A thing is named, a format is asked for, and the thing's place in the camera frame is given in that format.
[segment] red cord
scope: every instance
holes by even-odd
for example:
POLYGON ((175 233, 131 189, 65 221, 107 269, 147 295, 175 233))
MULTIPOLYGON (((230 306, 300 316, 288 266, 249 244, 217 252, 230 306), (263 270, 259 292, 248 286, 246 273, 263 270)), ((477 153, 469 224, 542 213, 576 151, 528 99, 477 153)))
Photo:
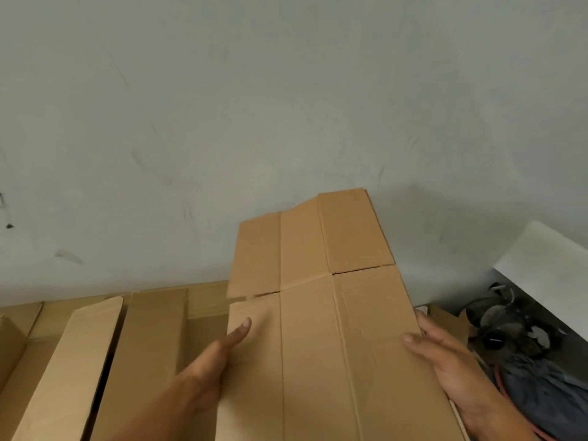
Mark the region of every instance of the red cord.
MULTIPOLYGON (((512 402, 511 397, 506 392, 506 388, 505 388, 504 383, 502 381, 502 375, 500 374, 500 367, 498 367, 498 365, 494 365, 494 377, 496 378, 496 384, 498 385, 498 390, 500 390, 500 393, 502 394, 502 396, 504 396, 508 400, 508 402, 510 402, 516 408, 516 405, 514 405, 515 403, 512 402)), ((535 426, 535 424, 533 424, 531 421, 529 421, 525 417, 525 415, 523 415, 522 413, 520 413, 520 415, 525 418, 525 420, 527 421, 527 423, 529 423, 529 425, 531 426, 531 429, 533 430, 533 432, 535 432, 536 435, 539 435, 541 438, 545 439, 545 441, 557 441, 557 439, 549 436, 543 430, 541 430, 537 426, 535 426)))

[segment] hand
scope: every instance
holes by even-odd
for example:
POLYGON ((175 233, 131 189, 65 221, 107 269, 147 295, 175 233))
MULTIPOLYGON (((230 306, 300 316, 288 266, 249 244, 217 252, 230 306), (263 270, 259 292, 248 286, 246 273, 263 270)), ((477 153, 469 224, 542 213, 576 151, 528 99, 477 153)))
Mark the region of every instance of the hand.
POLYGON ((516 430, 501 436, 502 427, 514 424, 523 437, 514 439, 536 439, 527 422, 518 411, 503 398, 486 377, 466 346, 417 311, 416 318, 425 333, 406 333, 402 340, 405 346, 430 361, 442 388, 447 393, 462 417, 468 432, 477 439, 510 439, 516 430))
POLYGON ((212 342, 188 367, 180 373, 196 385, 195 412, 208 410, 221 396, 221 374, 226 366, 231 349, 249 333, 251 319, 245 321, 232 333, 212 342))

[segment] person's right arm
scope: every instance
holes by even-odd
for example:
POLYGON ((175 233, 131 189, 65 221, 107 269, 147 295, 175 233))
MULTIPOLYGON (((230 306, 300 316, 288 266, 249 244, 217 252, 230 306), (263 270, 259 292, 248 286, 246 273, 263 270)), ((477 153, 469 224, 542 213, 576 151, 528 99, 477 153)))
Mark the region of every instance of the person's right arm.
POLYGON ((423 312, 416 316, 424 336, 406 333, 402 340, 433 365, 469 434, 478 441, 537 441, 525 418, 496 390, 467 348, 423 312))

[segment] finger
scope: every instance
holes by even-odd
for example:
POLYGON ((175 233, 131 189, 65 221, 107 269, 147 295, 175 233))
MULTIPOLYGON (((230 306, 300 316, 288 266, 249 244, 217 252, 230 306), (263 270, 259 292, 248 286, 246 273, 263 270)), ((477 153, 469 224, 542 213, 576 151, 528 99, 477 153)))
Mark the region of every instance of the finger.
POLYGON ((249 334, 249 330, 251 329, 251 319, 246 318, 241 326, 237 329, 233 330, 231 333, 227 334, 222 341, 223 347, 227 350, 230 350, 235 345, 238 345, 245 339, 247 334, 249 334))
POLYGON ((420 328, 426 333, 427 337, 441 345, 451 348, 452 350, 467 352, 467 347, 437 325, 435 321, 420 310, 416 310, 416 320, 420 328))
POLYGON ((402 335, 402 342, 410 351, 423 356, 441 370, 446 370, 456 356, 451 349, 418 334, 405 333, 402 335))

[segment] wall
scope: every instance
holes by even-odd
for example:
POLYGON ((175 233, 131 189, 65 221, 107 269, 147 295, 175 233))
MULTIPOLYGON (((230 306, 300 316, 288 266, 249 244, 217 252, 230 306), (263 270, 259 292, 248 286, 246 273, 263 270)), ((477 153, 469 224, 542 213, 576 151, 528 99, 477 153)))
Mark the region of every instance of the wall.
MULTIPOLYGON (((0 227, 0 302, 224 279, 240 221, 356 186, 372 196, 414 304, 484 289, 541 207, 550 226, 586 236, 582 206, 558 195, 578 155, 545 162, 553 139, 530 148, 532 117, 509 116, 540 110, 541 126, 567 126, 560 140, 577 150, 581 108, 567 117, 564 101, 584 91, 548 97, 557 113, 533 92, 556 91, 573 58, 519 86, 525 69, 508 62, 526 42, 497 36, 482 65, 474 40, 503 28, 493 16, 515 14, 472 6, 7 0, 0 219, 14 228, 0 227), (487 75, 492 65, 501 77, 487 75), (503 84, 511 102, 498 115, 503 84), (544 195, 529 189, 535 176, 544 195)), ((532 26, 521 26, 527 40, 532 26)), ((572 32, 560 40, 579 46, 572 32)))

